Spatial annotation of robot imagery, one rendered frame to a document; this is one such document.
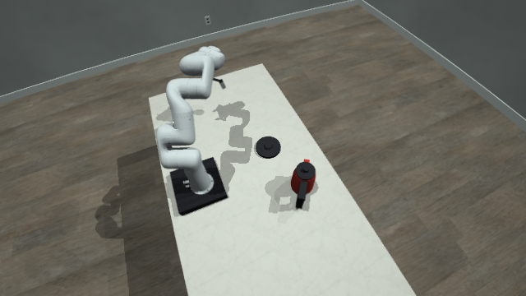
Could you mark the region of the red kettle with black handle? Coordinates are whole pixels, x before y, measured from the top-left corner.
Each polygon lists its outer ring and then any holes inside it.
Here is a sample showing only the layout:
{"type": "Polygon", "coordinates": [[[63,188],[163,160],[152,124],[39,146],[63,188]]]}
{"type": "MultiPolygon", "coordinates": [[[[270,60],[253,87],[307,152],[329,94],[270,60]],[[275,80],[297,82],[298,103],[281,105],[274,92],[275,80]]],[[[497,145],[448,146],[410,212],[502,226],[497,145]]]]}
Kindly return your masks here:
{"type": "Polygon", "coordinates": [[[316,179],[316,169],[310,160],[305,160],[298,164],[293,171],[291,188],[297,193],[296,208],[302,209],[302,204],[306,199],[306,193],[311,191],[311,187],[316,179]]]}

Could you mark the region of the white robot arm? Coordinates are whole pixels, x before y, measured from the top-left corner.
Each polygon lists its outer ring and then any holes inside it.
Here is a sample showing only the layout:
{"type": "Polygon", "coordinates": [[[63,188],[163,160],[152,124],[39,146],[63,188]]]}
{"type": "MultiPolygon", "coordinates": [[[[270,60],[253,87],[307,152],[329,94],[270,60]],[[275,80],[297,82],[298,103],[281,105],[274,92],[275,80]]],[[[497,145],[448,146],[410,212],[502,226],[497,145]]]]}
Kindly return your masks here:
{"type": "Polygon", "coordinates": [[[195,142],[193,110],[185,99],[208,99],[213,81],[218,81],[222,89],[226,88],[223,80],[213,79],[214,72],[223,66],[225,57],[214,46],[202,47],[189,55],[181,59],[180,70],[185,75],[201,78],[174,79],[167,84],[166,97],[174,124],[161,124],[156,132],[156,140],[162,166],[166,169],[184,169],[188,180],[183,181],[183,184],[190,183],[186,187],[192,187],[195,194],[203,195],[212,189],[214,179],[206,172],[200,151],[192,147],[172,146],[189,146],[195,142]]]}

